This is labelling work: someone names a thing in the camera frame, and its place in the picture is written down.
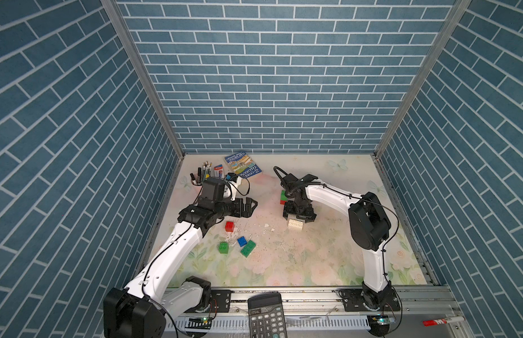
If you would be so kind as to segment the white lego plate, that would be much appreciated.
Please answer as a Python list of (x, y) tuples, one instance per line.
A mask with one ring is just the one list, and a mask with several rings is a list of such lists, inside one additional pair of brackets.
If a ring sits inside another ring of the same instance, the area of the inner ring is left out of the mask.
[(293, 230), (302, 230), (304, 227), (304, 222), (297, 219), (289, 219), (288, 227)]

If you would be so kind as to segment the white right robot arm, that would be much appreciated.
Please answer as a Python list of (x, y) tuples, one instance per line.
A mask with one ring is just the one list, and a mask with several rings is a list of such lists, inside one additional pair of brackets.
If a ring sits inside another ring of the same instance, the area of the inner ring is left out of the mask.
[(348, 217), (350, 233), (363, 252), (364, 279), (361, 284), (364, 306), (378, 311), (388, 304), (393, 287), (388, 277), (386, 246), (394, 237), (386, 208), (372, 192), (355, 194), (333, 187), (315, 175), (298, 178), (275, 166), (274, 173), (284, 189), (288, 201), (283, 217), (290, 225), (304, 225), (316, 220), (312, 204), (318, 202)]

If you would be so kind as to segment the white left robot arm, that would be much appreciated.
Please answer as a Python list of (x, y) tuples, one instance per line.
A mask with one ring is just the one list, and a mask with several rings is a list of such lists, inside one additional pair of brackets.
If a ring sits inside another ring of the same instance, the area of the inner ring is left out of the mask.
[(166, 290), (189, 253), (209, 229), (226, 217), (249, 218), (257, 201), (239, 191), (242, 177), (209, 177), (195, 201), (181, 210), (167, 241), (147, 266), (122, 289), (111, 289), (103, 300), (105, 337), (161, 337), (168, 323), (188, 310), (205, 309), (211, 301), (210, 282), (188, 278), (175, 292)]

